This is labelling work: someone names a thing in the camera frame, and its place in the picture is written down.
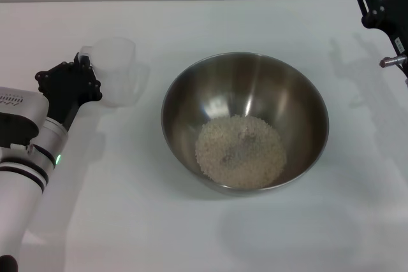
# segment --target silver knob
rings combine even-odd
[[[382,68],[390,67],[393,65],[405,64],[408,60],[406,55],[399,55],[398,57],[385,57],[380,61],[380,66]]]

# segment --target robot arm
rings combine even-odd
[[[408,0],[357,0],[368,29],[379,29],[391,40],[396,57],[385,58],[380,66],[397,65],[408,77]]]
[[[0,271],[17,272],[30,217],[79,107],[102,98],[87,57],[36,74],[43,95],[0,87]]]

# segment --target black band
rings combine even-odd
[[[32,170],[35,170],[36,172],[38,172],[39,175],[41,175],[44,180],[46,181],[46,183],[48,184],[48,174],[47,172],[45,172],[43,170],[43,168],[35,165],[35,163],[27,161],[25,159],[19,159],[18,157],[6,157],[5,159],[2,159],[0,161],[0,163],[2,162],[14,162],[15,164],[21,164],[21,165],[25,165],[28,168],[31,168]]]
[[[28,172],[26,170],[23,170],[23,169],[20,169],[20,168],[17,168],[17,167],[6,166],[6,167],[0,167],[0,171],[14,172],[14,173],[18,173],[20,175],[23,175],[26,178],[29,178],[30,180],[36,182],[38,184],[38,186],[40,186],[41,190],[44,192],[43,182],[41,182],[41,180],[37,176],[31,174],[30,172]]]
[[[52,156],[52,154],[50,152],[48,152],[44,148],[41,148],[38,145],[34,145],[34,148],[37,149],[37,151],[39,151],[39,153],[45,155],[47,157],[47,159],[49,159],[51,161],[51,163],[54,165],[54,168],[55,168],[55,166],[57,165],[57,161],[55,160],[54,156]]]

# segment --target bowl rim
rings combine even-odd
[[[269,187],[263,187],[263,188],[258,188],[258,189],[236,188],[236,187],[230,187],[230,186],[227,186],[227,185],[223,185],[223,184],[221,184],[221,183],[217,183],[217,182],[213,181],[211,178],[209,178],[207,175],[205,175],[204,173],[197,174],[197,173],[195,173],[194,171],[191,171],[189,168],[185,167],[184,164],[183,164],[183,162],[175,155],[173,149],[171,148],[171,146],[170,146],[170,144],[169,144],[167,135],[166,135],[166,133],[165,133],[165,131],[164,131],[164,124],[163,124],[163,122],[164,122],[164,120],[163,120],[164,106],[165,106],[165,104],[166,104],[166,100],[167,100],[167,96],[168,96],[168,94],[169,94],[169,91],[173,88],[173,86],[174,86],[174,84],[177,82],[177,80],[179,80],[179,78],[180,78],[185,72],[187,72],[187,71],[189,71],[189,70],[192,70],[196,65],[198,65],[198,64],[200,64],[200,63],[202,63],[202,62],[205,62],[205,61],[207,61],[207,60],[209,60],[209,59],[212,59],[212,58],[214,58],[214,57],[223,57],[223,56],[227,56],[227,55],[236,55],[236,54],[255,55],[255,56],[258,56],[258,57],[264,57],[264,58],[267,58],[267,59],[270,59],[270,60],[273,60],[273,61],[280,62],[280,63],[282,63],[282,64],[284,64],[284,65],[290,67],[291,69],[294,69],[297,73],[299,73],[302,77],[304,77],[305,80],[306,80],[306,81],[312,86],[312,88],[316,91],[316,93],[317,93],[317,95],[318,95],[318,97],[319,97],[319,99],[320,99],[320,101],[322,102],[322,105],[323,105],[323,107],[324,107],[324,114],[325,114],[326,121],[327,121],[326,138],[324,139],[324,143],[323,143],[322,148],[320,149],[319,154],[317,155],[317,157],[316,157],[316,159],[314,160],[314,162],[313,162],[305,171],[303,171],[302,173],[300,173],[300,174],[297,175],[296,177],[292,178],[291,180],[289,180],[289,181],[287,181],[287,182],[284,182],[284,183],[281,183],[281,184],[279,184],[279,185],[274,185],[274,186],[269,186]],[[220,188],[222,188],[222,189],[230,190],[230,191],[232,191],[232,192],[241,192],[241,193],[248,193],[248,194],[251,193],[251,192],[267,191],[267,190],[277,189],[277,188],[279,188],[279,187],[283,187],[283,186],[285,186],[285,185],[287,185],[287,184],[290,184],[290,183],[292,183],[293,181],[295,181],[295,180],[299,179],[300,177],[302,177],[306,172],[308,172],[308,171],[316,164],[316,162],[317,162],[317,161],[320,159],[320,157],[322,156],[322,154],[323,154],[323,152],[324,152],[324,150],[325,150],[325,148],[326,148],[327,141],[328,141],[328,137],[329,137],[329,133],[330,133],[330,121],[329,121],[329,114],[328,114],[327,106],[326,106],[326,103],[324,102],[324,99],[323,99],[322,95],[320,94],[320,91],[317,89],[317,87],[316,87],[303,73],[301,73],[299,70],[297,70],[296,68],[294,68],[292,65],[289,65],[288,63],[285,63],[285,62],[283,62],[283,61],[281,61],[281,60],[278,60],[278,59],[276,59],[276,58],[274,58],[274,57],[270,57],[269,55],[263,55],[263,54],[254,53],[254,52],[225,52],[225,53],[222,53],[222,54],[215,54],[215,55],[211,55],[211,56],[209,56],[209,57],[206,57],[206,58],[204,58],[204,59],[202,59],[202,60],[199,60],[199,61],[195,62],[194,64],[191,64],[190,66],[188,66],[187,68],[185,68],[185,70],[183,70],[181,73],[179,73],[179,74],[177,75],[177,77],[172,81],[172,83],[170,84],[170,86],[168,87],[168,89],[167,89],[167,91],[166,91],[166,94],[164,95],[163,103],[162,103],[162,106],[161,106],[160,121],[161,121],[161,131],[162,131],[162,133],[163,133],[164,139],[166,140],[167,147],[170,149],[170,151],[172,152],[173,156],[179,161],[179,163],[181,163],[181,165],[182,165],[184,168],[186,168],[186,169],[187,169],[189,172],[191,172],[194,176],[197,176],[198,178],[201,178],[202,180],[205,180],[207,183],[216,185],[216,186],[218,186],[218,187],[220,187]]]

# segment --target cup handle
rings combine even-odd
[[[91,50],[92,46],[82,46],[81,50],[78,53],[78,60],[81,62],[81,57],[88,57],[91,61]]]

